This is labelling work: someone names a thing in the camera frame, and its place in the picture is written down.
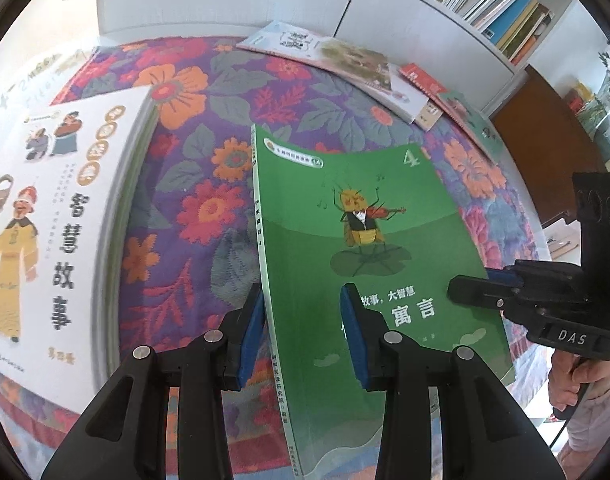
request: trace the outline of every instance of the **yellow robe figure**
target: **yellow robe figure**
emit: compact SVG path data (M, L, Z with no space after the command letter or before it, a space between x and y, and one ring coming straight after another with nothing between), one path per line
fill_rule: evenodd
M0 234L0 332L20 336L20 260L24 271L38 261L36 228L28 218L15 219Z

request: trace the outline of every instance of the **orange flower pattern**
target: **orange flower pattern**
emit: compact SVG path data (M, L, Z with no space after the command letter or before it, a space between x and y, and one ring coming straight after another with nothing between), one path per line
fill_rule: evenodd
M207 74L197 66L178 73L174 65L151 66L143 70L133 86L153 85L152 99L159 107L160 123L176 130L187 120L205 111L207 97L199 94L207 88Z
M443 147L445 160L454 170L461 173L463 184L472 197L493 199L496 197L494 185L504 188L506 180L501 171L498 168L498 171L490 168L478 150L472 148L467 151L456 139L451 139L449 143L444 142Z
M370 109L371 116L374 117L383 126L391 126L394 124L394 119L385 110L379 106L373 106Z
M149 276L149 267L159 263L160 256L152 251L156 235L149 235L139 243L135 236L129 238L125 244L127 256L123 258L123 268L127 271L127 283L145 282Z
M252 147L232 137L225 141L222 148L214 150L211 163L217 165L214 170L215 177L228 182L243 180L245 172L252 169Z

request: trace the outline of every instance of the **white wall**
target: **white wall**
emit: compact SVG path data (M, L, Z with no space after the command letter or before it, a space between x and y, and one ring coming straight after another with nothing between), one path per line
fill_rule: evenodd
M593 92L605 77L598 53L608 50L600 27L578 0L573 0L558 25L530 58L530 64L565 96L576 81Z
M96 0L32 0L0 42L0 89L31 57L89 36L98 36Z

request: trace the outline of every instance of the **book spine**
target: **book spine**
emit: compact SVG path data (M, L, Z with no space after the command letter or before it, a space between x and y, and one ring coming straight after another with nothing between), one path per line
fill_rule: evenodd
M252 126L252 177L254 185L254 203L256 216L256 243L258 244L258 259L261 273L261 286L263 289L263 299L265 301L265 312L267 315L267 326L269 329L269 338L272 354L272 368L274 369L274 382L276 384L276 393L278 396L278 407L281 412L281 420L283 422L283 431L285 432L285 440L287 441L287 450L290 454L291 468L296 478L303 476L303 468L299 458L298 450L296 449L296 440L294 439L293 428L291 427L291 418L289 407L287 405L287 396L285 391L279 395L279 389L284 388L283 372L281 370L281 361L278 355L278 346L276 343L276 326L274 325L274 316L272 314L272 296L270 292L269 276L267 273L267 256L265 254L265 240L263 239L263 215L261 206L261 193L258 181L258 165L256 153L258 150L256 142L256 126Z

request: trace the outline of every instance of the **human hand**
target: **human hand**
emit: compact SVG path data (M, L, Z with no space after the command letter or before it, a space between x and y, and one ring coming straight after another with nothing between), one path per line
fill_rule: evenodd
M33 282L36 279L36 267L26 270L26 282Z
M556 350L551 358L549 402L561 412L578 403L578 391L583 383L594 384L587 399L596 399L610 390L610 361L591 360L574 370L578 360L579 356L562 350Z

